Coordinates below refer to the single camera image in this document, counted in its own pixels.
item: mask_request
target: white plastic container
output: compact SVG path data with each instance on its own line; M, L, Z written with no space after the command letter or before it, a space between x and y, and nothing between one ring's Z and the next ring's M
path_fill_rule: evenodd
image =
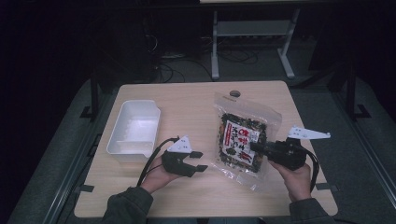
M160 123L161 110L151 100L122 104L107 152L119 162L146 162L151 156Z

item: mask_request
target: hand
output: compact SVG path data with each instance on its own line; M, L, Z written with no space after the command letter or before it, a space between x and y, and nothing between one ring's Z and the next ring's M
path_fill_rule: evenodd
M311 196L311 167L305 164L303 167L292 171L273 161L269 163L277 169L285 180L286 188L292 202L312 198Z
M179 177L181 177L181 175L174 175L166 172L165 168L163 168L161 157L158 157L152 162L146 178L140 187L145 189L148 193L153 193Z

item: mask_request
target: seaweed snack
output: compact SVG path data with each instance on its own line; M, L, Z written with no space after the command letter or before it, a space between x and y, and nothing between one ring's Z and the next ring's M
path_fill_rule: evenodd
M282 116L269 106L220 93L215 94L219 131L212 165L226 177L252 190L265 185L268 161L250 143L274 142Z
M250 142L265 145L265 123L224 114L219 125L219 160L232 168L260 171L263 154L250 150Z

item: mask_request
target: hand-mounted device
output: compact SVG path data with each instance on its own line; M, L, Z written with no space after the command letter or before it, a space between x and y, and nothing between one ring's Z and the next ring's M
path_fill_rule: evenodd
M148 162L146 163L145 168L142 171L142 174L140 175L139 181L137 182L137 186L140 186L142 184L144 178L146 177L146 174L149 172L148 169L152 161L161 151L163 145L165 145L170 141L174 142L174 144L170 146L168 149L166 149L165 152L162 154L162 161L163 161L162 166L163 168L165 168L166 172L175 175L192 177L195 174L195 172L203 172L204 170L206 170L207 165L192 166L187 163L184 163L183 160L188 156L190 156L190 158L199 159L204 155L202 152L192 151L190 140L187 135L185 135L182 138L179 137L169 138L163 141L154 150L154 152L148 159Z
M313 162L313 174L311 179L311 191L314 189L319 172L318 158L314 153L301 146L301 139L330 138L329 133L319 133L293 126L286 141L267 142L264 146L250 143L250 149L261 152L269 161L274 161L294 171L303 167L308 155Z

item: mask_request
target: package label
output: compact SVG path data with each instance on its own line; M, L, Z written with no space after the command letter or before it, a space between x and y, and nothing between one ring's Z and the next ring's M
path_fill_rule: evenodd
M257 143L259 135L260 132L227 120L222 152L238 161L251 165L255 152L250 150L250 142Z

